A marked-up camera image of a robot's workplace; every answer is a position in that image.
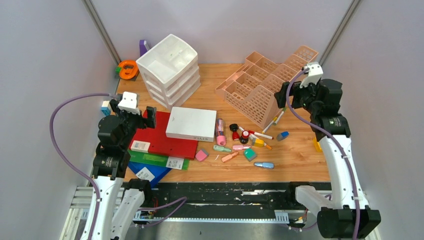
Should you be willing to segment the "red folder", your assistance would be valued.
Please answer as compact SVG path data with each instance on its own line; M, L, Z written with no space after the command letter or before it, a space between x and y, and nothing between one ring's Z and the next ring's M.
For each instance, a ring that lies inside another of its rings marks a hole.
M169 118L169 112L157 111L156 127L138 129L130 142L129 149L133 152L193 160L198 141L167 137L166 128Z

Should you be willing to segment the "pink plastic file organizer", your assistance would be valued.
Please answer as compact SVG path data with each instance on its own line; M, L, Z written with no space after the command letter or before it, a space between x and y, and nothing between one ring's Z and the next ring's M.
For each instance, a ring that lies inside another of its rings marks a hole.
M254 51L242 67L215 88L215 94L264 129L280 111L274 94L318 54L302 45L284 62L275 63Z

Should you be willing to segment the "white hardcover book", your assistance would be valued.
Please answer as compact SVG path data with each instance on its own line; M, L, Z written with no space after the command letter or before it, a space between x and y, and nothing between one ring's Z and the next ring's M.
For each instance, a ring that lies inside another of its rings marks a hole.
M165 134L168 138L213 142L216 119L215 110L174 106Z

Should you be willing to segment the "green folder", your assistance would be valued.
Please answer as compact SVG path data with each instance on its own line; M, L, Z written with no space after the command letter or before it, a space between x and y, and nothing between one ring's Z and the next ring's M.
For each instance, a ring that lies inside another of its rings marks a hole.
M188 159L132 150L128 150L128 152L130 154L131 162L166 167L176 170L188 170L189 168L190 161Z

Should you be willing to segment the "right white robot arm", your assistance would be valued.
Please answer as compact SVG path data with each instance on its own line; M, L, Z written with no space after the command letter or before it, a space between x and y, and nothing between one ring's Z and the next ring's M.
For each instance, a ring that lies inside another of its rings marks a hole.
M274 97L278 107L290 111L303 108L325 156L331 183L331 199L322 196L311 185L297 185L285 195L292 209L305 206L316 216L323 238L364 239L380 223L381 214L371 209L359 183L352 156L351 131L347 119L339 113L342 83L320 79L316 84L285 82Z

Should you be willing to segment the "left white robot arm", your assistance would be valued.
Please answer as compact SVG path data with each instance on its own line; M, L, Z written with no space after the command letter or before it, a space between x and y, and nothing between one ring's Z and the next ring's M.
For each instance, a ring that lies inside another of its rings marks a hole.
M155 107L148 106L146 117L137 103L127 99L111 100L112 115L98 123L99 144L93 160L93 194L82 240L123 240L139 207L149 206L153 193L149 180L135 179L127 183L122 200L118 194L124 183L130 161L128 151L138 129L155 128Z

